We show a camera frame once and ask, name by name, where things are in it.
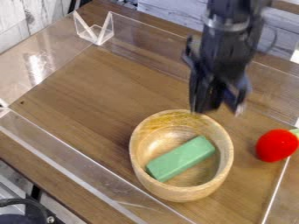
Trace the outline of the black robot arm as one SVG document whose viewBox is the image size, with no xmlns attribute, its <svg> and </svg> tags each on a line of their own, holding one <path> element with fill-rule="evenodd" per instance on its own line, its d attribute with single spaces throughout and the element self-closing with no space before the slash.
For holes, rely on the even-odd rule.
<svg viewBox="0 0 299 224">
<path fill-rule="evenodd" d="M 191 69 L 190 107 L 207 113 L 227 105 L 243 112 L 251 83 L 247 66 L 258 51 L 272 0 L 208 0 L 200 36 L 187 38 L 181 58 Z"/>
</svg>

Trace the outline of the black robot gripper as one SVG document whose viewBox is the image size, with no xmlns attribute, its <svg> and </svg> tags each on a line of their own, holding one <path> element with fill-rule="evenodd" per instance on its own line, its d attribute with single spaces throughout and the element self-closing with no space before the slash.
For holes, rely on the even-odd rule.
<svg viewBox="0 0 299 224">
<path fill-rule="evenodd" d="M 258 50 L 263 26 L 262 17 L 246 17 L 243 21 L 206 17 L 200 38 L 194 35 L 187 38 L 181 58 L 191 68 L 192 113 L 216 110 L 223 103 L 223 93 L 234 115 L 244 112 L 252 92 L 246 69 Z"/>
</svg>

